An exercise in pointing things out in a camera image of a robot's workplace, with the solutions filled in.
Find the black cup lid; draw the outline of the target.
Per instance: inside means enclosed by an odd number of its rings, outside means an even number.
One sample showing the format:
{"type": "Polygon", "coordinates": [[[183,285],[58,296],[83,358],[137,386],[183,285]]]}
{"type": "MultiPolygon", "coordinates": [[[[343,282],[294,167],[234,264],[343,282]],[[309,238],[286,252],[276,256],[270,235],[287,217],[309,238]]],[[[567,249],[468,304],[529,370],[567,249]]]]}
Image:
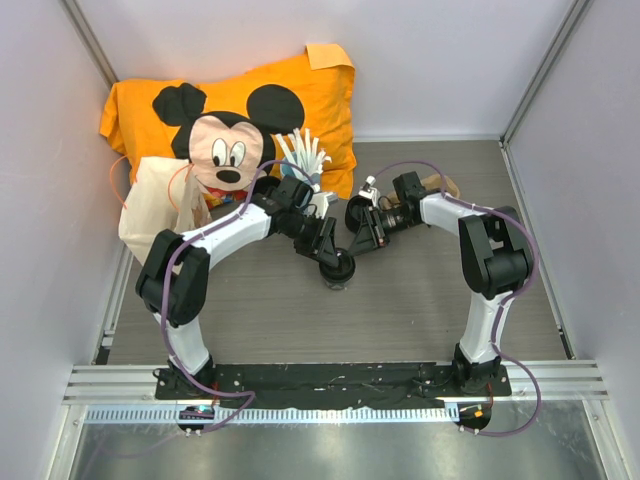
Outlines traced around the black cup lid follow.
{"type": "Polygon", "coordinates": [[[351,279],[356,270],[354,257],[343,248],[338,248],[336,255],[338,259],[338,265],[336,267],[325,263],[319,264],[321,276],[350,277],[351,279]]]}

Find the black cup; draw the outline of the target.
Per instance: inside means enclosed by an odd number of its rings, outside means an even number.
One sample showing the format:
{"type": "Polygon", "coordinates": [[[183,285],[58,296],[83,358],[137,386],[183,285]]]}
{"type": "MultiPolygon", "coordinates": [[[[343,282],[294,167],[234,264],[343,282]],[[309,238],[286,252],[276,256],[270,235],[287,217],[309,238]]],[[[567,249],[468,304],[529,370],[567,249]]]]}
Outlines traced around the black cup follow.
{"type": "Polygon", "coordinates": [[[335,291],[342,291],[345,290],[349,281],[350,281],[350,277],[332,277],[332,276],[324,276],[323,277],[324,283],[325,285],[331,289],[331,290],[335,290],[335,291]]]}
{"type": "Polygon", "coordinates": [[[371,206],[371,200],[360,195],[356,195],[348,201],[345,209],[345,225],[350,232],[358,232],[363,211],[371,206]]]}

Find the paper takeout bag orange handles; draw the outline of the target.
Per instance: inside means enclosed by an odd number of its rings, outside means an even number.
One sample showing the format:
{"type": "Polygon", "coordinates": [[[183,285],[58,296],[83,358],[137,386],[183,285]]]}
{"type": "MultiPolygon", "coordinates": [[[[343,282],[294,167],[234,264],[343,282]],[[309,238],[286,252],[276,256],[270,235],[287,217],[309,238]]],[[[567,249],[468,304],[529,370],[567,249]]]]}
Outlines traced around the paper takeout bag orange handles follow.
{"type": "Polygon", "coordinates": [[[211,215],[187,160],[143,157],[122,201],[119,238],[143,264],[158,233],[206,226],[211,215]]]}

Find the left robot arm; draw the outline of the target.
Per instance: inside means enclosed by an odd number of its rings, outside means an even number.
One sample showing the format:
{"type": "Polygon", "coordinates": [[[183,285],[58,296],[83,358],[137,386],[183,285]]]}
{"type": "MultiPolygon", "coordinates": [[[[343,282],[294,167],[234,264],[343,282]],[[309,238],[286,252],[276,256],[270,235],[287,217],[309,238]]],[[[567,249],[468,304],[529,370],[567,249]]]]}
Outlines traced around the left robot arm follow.
{"type": "Polygon", "coordinates": [[[320,217],[314,189],[291,176],[253,194],[230,214],[197,230],[156,235],[136,293],[159,322],[179,388],[200,399],[215,384],[215,363],[204,345],[198,315],[210,271],[243,247],[284,235],[297,254],[318,263],[323,280],[342,288],[353,277],[353,257],[334,241],[335,220],[320,217]]]}

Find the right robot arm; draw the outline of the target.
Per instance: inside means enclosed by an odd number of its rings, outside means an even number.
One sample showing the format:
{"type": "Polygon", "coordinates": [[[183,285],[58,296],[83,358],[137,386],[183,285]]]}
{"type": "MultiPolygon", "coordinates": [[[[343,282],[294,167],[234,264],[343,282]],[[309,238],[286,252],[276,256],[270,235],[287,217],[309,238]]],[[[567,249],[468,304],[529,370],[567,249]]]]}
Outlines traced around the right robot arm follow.
{"type": "Polygon", "coordinates": [[[495,379],[502,362],[500,340],[516,294],[536,268],[528,232],[515,209],[489,209],[464,202],[446,185],[428,188],[415,172],[393,180],[395,198],[379,205],[375,178],[367,178],[346,207],[345,224],[355,234],[352,256],[387,246],[396,232],[418,225],[437,227],[459,241],[461,268],[471,290],[468,319],[456,344],[451,380],[465,395],[495,379]]]}

